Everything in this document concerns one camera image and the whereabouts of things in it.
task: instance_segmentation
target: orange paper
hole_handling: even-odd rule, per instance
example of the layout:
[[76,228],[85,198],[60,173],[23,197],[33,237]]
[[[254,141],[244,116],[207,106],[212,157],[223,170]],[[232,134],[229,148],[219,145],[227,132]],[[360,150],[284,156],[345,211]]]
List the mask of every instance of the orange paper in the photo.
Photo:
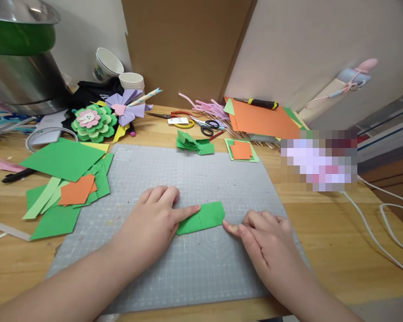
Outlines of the orange paper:
[[250,157],[252,157],[252,149],[251,144],[249,142],[234,141],[234,145],[237,145],[238,149],[240,149],[242,153],[245,153]]
[[97,191],[97,186],[95,185],[95,181],[93,182],[93,186],[91,187],[90,193]]
[[236,143],[237,141],[234,141],[234,145],[230,145],[233,153],[233,158],[235,158],[236,160],[249,160],[252,153],[249,153],[244,145]]
[[238,131],[276,136],[281,139],[300,138],[300,129],[282,106],[276,110],[269,110],[235,99],[232,99],[232,102]]
[[70,182],[61,187],[59,205],[82,204],[86,202],[94,183],[92,174],[81,177],[77,182]]

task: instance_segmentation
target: yellow-handled scissors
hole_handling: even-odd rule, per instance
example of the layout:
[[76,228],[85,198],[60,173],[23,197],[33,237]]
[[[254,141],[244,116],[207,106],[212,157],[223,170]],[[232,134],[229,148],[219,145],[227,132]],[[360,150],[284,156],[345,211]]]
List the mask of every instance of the yellow-handled scissors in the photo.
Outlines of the yellow-handled scissors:
[[[174,111],[171,114],[156,114],[156,113],[146,113],[148,115],[152,115],[155,117],[159,117],[162,119],[170,119],[170,118],[174,118],[174,117],[180,117],[178,114],[185,114],[188,115],[190,117],[192,117],[192,115],[188,112],[185,111]],[[178,127],[178,128],[192,128],[194,126],[194,121],[191,118],[188,118],[188,124],[174,124],[174,126]]]

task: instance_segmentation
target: power cord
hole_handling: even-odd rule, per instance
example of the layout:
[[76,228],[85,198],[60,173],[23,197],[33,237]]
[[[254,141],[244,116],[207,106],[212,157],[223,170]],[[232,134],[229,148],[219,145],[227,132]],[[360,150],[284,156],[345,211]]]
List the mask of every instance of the power cord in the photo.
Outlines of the power cord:
[[[380,191],[383,191],[383,192],[385,192],[385,193],[387,193],[387,194],[393,195],[394,197],[397,197],[397,198],[403,200],[403,197],[400,197],[400,196],[398,196],[398,195],[396,195],[396,194],[393,194],[392,192],[389,192],[389,191],[383,190],[383,189],[381,189],[381,188],[379,188],[379,187],[377,187],[377,186],[374,186],[373,184],[367,182],[366,180],[364,180],[364,179],[363,179],[362,177],[360,177],[360,176],[358,176],[358,178],[359,178],[361,181],[363,181],[363,182],[364,182],[366,185],[368,185],[368,186],[372,186],[372,187],[375,188],[375,189],[378,189],[378,190],[380,190]],[[370,236],[372,237],[372,239],[375,241],[376,245],[377,245],[385,254],[387,254],[387,256],[388,256],[389,258],[391,258],[391,260],[392,260],[394,263],[396,263],[397,266],[399,266],[400,268],[403,269],[403,265],[402,265],[398,260],[396,260],[390,253],[388,253],[388,252],[381,246],[381,244],[379,244],[379,242],[377,241],[376,237],[373,235],[373,232],[372,232],[372,230],[370,229],[370,226],[369,226],[369,224],[368,224],[366,218],[364,217],[363,212],[361,211],[360,207],[357,206],[357,204],[352,200],[352,198],[351,198],[345,191],[341,191],[340,193],[341,193],[341,194],[344,194],[344,195],[349,199],[349,201],[354,205],[354,207],[357,209],[358,213],[359,213],[360,216],[361,216],[361,219],[363,219],[363,222],[364,222],[364,225],[365,225],[366,228],[367,228],[367,231],[369,232],[369,234],[370,234]],[[393,204],[393,203],[383,203],[383,204],[381,204],[381,205],[379,206],[379,210],[381,211],[382,218],[383,218],[383,220],[384,220],[384,222],[385,222],[385,225],[386,225],[386,227],[387,227],[387,229],[388,229],[388,232],[390,233],[390,235],[391,235],[391,237],[393,238],[393,240],[397,243],[397,245],[399,245],[401,248],[403,248],[403,244],[402,244],[402,243],[397,239],[397,237],[394,235],[393,230],[391,229],[390,223],[388,222],[388,219],[387,219],[387,217],[386,217],[386,215],[385,215],[384,208],[385,208],[385,207],[388,207],[388,206],[390,206],[390,207],[399,207],[399,208],[402,208],[402,209],[403,209],[403,206],[396,205],[396,204]]]

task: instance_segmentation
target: yellow paper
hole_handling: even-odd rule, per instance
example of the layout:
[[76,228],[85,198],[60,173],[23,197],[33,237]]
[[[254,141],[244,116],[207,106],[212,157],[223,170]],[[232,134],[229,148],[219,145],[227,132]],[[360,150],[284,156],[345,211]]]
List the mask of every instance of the yellow paper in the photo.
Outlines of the yellow paper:
[[106,102],[103,102],[103,101],[97,101],[97,103],[94,103],[94,102],[90,102],[90,103],[97,104],[98,106],[107,106]]
[[107,151],[109,150],[109,145],[106,143],[92,143],[92,142],[81,142],[83,145],[88,145],[92,148],[96,148],[98,150],[104,151],[104,156],[102,156],[102,159],[106,156]]
[[123,137],[125,135],[125,131],[127,131],[130,128],[130,124],[127,124],[126,126],[118,126],[118,129],[116,130],[115,137],[113,138],[113,143],[118,142],[120,137]]

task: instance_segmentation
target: right hand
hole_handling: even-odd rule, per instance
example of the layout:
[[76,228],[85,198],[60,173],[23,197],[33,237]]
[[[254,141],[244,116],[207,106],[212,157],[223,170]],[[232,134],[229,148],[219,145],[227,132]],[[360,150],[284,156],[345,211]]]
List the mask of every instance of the right hand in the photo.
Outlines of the right hand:
[[224,220],[223,226],[242,239],[258,276],[283,305],[298,298],[298,292],[314,281],[294,244],[288,219],[250,210],[243,225]]

